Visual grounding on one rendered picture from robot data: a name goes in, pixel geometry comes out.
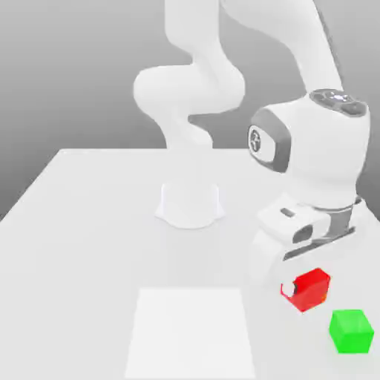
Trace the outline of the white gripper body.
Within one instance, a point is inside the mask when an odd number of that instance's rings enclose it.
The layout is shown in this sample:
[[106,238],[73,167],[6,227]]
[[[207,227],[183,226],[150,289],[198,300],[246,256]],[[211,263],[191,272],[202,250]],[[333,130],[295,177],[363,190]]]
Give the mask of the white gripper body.
[[259,284],[293,281],[298,275],[320,266],[338,251],[341,242],[355,235],[356,228],[353,226],[338,235],[294,244],[283,242],[264,229],[259,229],[250,246],[250,276]]

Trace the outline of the small red cube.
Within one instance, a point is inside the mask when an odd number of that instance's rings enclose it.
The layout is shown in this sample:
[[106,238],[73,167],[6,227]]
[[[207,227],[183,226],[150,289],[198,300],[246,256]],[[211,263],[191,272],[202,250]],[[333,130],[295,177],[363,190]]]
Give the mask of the small red cube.
[[321,268],[315,268],[297,276],[295,279],[296,292],[292,297],[285,297],[298,311],[306,312],[325,302],[330,287],[331,277]]

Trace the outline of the small green cube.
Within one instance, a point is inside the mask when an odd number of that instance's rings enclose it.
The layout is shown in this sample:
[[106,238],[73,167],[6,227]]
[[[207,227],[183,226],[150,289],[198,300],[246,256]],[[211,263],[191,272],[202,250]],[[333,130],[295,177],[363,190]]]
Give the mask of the small green cube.
[[374,329],[362,309],[334,309],[329,334],[338,353],[367,354]]

